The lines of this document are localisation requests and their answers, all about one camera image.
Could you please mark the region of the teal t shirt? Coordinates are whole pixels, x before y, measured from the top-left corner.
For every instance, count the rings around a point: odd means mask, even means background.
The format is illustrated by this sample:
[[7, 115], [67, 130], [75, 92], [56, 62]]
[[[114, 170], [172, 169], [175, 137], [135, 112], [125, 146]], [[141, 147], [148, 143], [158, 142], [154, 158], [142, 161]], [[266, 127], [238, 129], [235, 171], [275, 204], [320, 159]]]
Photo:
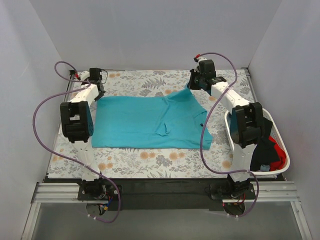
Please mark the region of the teal t shirt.
[[207, 111], [185, 88], [167, 96], [106, 96], [98, 100], [94, 148], [204, 149], [213, 141], [203, 128]]

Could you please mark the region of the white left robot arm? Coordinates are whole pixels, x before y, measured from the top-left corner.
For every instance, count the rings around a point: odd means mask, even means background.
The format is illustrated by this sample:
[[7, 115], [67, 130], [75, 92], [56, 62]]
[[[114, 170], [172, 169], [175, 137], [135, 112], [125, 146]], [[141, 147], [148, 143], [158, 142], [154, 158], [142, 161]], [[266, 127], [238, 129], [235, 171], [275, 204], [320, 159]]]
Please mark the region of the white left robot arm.
[[102, 83], [102, 69], [90, 68], [80, 74], [84, 89], [79, 91], [75, 97], [68, 102], [60, 104], [61, 128], [64, 137], [76, 150], [78, 161], [84, 164], [81, 179], [87, 182], [97, 180], [100, 172], [94, 161], [92, 147], [92, 136], [94, 133], [94, 122], [90, 106], [104, 96]]

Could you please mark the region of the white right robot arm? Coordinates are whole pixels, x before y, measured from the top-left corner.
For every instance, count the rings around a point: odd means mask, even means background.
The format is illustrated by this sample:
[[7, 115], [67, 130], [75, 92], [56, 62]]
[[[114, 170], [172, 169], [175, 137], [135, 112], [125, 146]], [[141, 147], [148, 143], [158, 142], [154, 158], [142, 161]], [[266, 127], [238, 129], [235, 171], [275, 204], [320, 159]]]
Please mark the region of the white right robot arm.
[[191, 90], [209, 91], [217, 98], [215, 105], [221, 103], [226, 109], [230, 120], [226, 122], [228, 138], [233, 147], [232, 168], [227, 175], [232, 183], [226, 186], [227, 195], [237, 199], [245, 192], [241, 182], [250, 177], [252, 155], [257, 143], [265, 134], [262, 105], [250, 102], [232, 89], [232, 84], [217, 76], [213, 60], [200, 55], [194, 58], [193, 68], [187, 87]]

